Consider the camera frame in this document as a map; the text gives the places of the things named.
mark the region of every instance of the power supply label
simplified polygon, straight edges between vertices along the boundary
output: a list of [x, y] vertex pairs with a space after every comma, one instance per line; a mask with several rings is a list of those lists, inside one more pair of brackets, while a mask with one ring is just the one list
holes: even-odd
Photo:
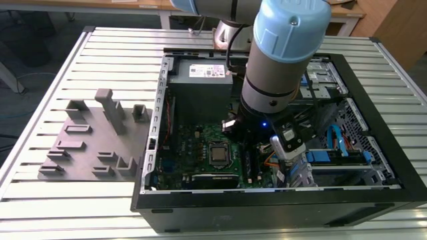
[[192, 64], [189, 65], [190, 78], [224, 78], [224, 65]]

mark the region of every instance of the green circuit board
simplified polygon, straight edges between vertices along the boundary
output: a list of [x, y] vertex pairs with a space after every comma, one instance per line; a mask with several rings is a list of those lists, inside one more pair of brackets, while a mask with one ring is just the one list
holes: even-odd
[[[232, 142], [221, 133], [217, 124], [179, 125], [174, 132], [173, 150], [159, 154], [159, 171], [157, 187], [159, 190], [185, 189], [185, 178], [193, 174], [230, 174], [238, 176], [238, 188], [262, 188], [270, 180], [269, 171], [262, 172], [260, 179], [248, 183], [242, 177], [240, 144]], [[225, 146], [228, 164], [213, 166], [209, 162], [210, 147]]]

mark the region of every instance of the motherboard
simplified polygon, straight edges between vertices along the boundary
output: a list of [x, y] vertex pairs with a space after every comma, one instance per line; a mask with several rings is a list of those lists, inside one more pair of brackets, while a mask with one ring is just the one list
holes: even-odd
[[161, 151], [158, 159], [154, 180], [158, 190], [273, 186], [269, 167], [260, 167], [257, 161], [254, 167], [245, 165], [244, 146], [222, 135], [218, 124], [178, 125], [175, 132], [174, 144]]

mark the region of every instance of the blue cable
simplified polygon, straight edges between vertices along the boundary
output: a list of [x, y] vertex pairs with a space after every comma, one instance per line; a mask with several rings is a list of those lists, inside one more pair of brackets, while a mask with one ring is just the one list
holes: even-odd
[[17, 115], [10, 115], [10, 116], [0, 116], [0, 119], [13, 119], [13, 118], [18, 118], [18, 117], [22, 117], [27, 114], [31, 114], [34, 112], [34, 110], [29, 111], [29, 112], [25, 112], [25, 113], [21, 113], [21, 114], [17, 114]]
[[333, 148], [332, 131], [334, 132], [334, 135], [336, 135], [337, 147], [338, 147], [338, 149], [341, 151], [341, 155], [344, 157], [346, 157], [348, 156], [348, 152], [346, 152], [346, 149], [345, 149], [345, 142], [344, 142], [344, 138], [342, 138], [342, 135], [341, 135], [341, 130], [340, 130], [340, 127], [336, 126], [334, 124], [332, 124], [326, 128], [326, 136], [325, 136], [326, 148], [328, 149]]

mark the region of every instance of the floor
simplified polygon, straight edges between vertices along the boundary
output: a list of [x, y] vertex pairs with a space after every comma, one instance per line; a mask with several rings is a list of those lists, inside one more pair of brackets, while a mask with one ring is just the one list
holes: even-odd
[[[45, 94], [46, 89], [54, 78], [62, 62], [74, 45], [83, 26], [114, 27], [114, 28], [159, 28], [159, 18], [154, 15], [113, 15], [75, 13], [74, 21], [67, 22], [65, 15], [59, 12], [49, 14], [55, 28], [55, 35], [45, 38], [51, 60], [41, 67], [25, 67], [19, 60], [13, 56], [7, 48], [0, 42], [0, 62], [9, 68], [18, 77], [18, 81], [26, 87], [23, 95], [13, 93], [0, 81], [0, 134], [18, 136], [30, 119], [31, 112]], [[174, 18], [170, 19], [171, 29], [188, 29], [193, 26], [197, 19], [190, 18], [184, 22]], [[6, 13], [0, 13], [0, 29], [11, 24]], [[204, 29], [212, 29], [217, 20], [208, 19]], [[421, 90], [427, 93], [427, 55], [420, 59], [416, 66], [408, 72]], [[0, 138], [0, 165], [2, 164], [10, 150], [1, 146], [11, 145], [14, 139]]]

